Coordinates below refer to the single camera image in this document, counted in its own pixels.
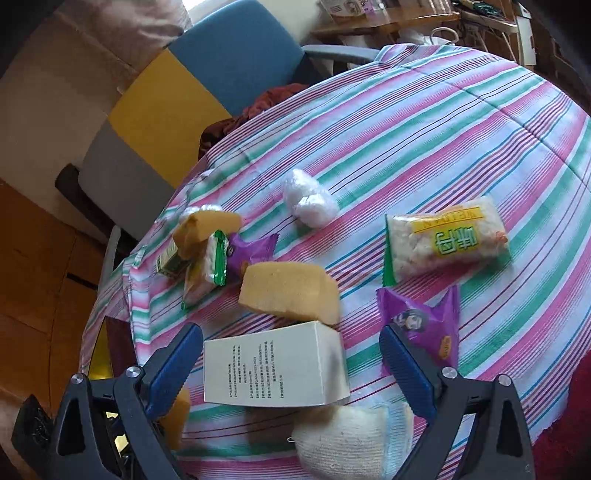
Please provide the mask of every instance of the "blue gripper pad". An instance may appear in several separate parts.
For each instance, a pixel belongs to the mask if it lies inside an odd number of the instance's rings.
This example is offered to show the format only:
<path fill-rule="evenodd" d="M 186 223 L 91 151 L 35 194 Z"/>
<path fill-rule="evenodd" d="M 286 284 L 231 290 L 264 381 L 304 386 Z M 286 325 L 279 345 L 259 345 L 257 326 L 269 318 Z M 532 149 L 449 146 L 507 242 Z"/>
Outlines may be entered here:
<path fill-rule="evenodd" d="M 433 385 L 388 325 L 379 333 L 379 349 L 413 413 L 431 423 L 437 415 Z"/>
<path fill-rule="evenodd" d="M 197 325 L 191 325 L 187 335 L 171 351 L 171 347 L 161 348 L 154 352 L 152 357 L 158 361 L 160 355 L 168 354 L 164 364 L 156 373 L 150 383 L 148 391 L 148 402 L 146 405 L 146 416 L 150 420 L 157 420 L 166 415 L 172 408 L 174 400 L 181 391 L 193 365 L 197 362 L 203 350 L 203 332 Z"/>

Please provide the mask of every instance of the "chair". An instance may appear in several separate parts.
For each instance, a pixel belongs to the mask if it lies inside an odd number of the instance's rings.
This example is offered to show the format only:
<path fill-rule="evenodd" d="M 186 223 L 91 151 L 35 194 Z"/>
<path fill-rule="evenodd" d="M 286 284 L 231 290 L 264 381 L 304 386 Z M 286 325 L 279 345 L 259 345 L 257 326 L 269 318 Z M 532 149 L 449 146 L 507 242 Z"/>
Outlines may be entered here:
<path fill-rule="evenodd" d="M 171 43 L 120 98 L 56 187 L 128 253 L 197 162 L 202 131 L 269 88 L 322 80 L 309 57 L 372 61 L 368 48 L 300 47 L 256 0 L 237 0 Z"/>

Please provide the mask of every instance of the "purple wrapper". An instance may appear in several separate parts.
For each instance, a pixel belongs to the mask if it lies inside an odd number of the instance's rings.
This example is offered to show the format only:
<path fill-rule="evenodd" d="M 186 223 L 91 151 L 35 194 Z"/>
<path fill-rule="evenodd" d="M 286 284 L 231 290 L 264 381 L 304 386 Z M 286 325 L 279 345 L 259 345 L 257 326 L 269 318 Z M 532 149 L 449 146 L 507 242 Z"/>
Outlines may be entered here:
<path fill-rule="evenodd" d="M 460 291 L 451 286 L 434 307 L 411 300 L 391 288 L 377 291 L 378 309 L 385 323 L 396 323 L 415 345 L 442 367 L 457 368 Z"/>
<path fill-rule="evenodd" d="M 254 242 L 245 242 L 237 233 L 228 235 L 228 272 L 242 278 L 248 265 L 272 260 L 278 238 L 279 234 L 273 233 Z"/>

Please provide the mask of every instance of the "tablecloth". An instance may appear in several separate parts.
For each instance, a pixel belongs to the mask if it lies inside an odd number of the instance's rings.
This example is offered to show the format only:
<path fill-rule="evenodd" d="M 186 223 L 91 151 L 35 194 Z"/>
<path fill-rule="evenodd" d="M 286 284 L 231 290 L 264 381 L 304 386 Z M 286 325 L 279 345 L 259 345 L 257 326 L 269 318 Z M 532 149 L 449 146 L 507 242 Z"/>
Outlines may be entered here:
<path fill-rule="evenodd" d="M 590 144 L 587 115 L 515 63 L 463 47 L 384 47 L 375 62 L 308 88 L 211 149 L 212 169 L 188 176 L 100 293 L 81 369 L 104 315 L 130 321 L 140 364 L 189 321 L 206 339 L 290 324 L 243 311 L 237 285 L 183 310 L 183 282 L 154 273 L 183 209 L 214 203 L 242 215 L 245 239 L 278 232 L 278 260 L 314 262 L 337 279 L 349 404 L 398 400 L 378 347 L 384 215 L 433 212 L 489 194 L 512 259 L 458 265 L 397 289 L 433 304 L 449 285 L 460 286 L 459 371 L 485 380 L 510 375 L 535 439 L 560 415 L 591 341 Z M 281 179 L 294 167 L 339 202 L 340 216 L 328 227 L 311 230 L 289 215 Z M 310 478 L 287 441 L 294 410 L 205 404 L 202 361 L 187 380 L 192 407 L 176 452 L 182 467 L 204 480 Z M 444 478 L 459 461 L 469 423 Z M 415 418 L 415 439 L 423 428 Z"/>

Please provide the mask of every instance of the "wooden floor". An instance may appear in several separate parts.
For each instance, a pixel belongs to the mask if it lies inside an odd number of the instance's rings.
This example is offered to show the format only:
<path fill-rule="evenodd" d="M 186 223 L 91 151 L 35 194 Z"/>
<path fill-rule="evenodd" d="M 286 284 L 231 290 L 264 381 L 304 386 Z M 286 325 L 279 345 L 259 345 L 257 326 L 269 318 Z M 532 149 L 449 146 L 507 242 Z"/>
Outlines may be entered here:
<path fill-rule="evenodd" d="M 14 420 L 31 393 L 57 411 L 77 371 L 104 249 L 2 180 L 0 225 L 0 445 L 29 480 L 36 476 L 10 443 Z"/>

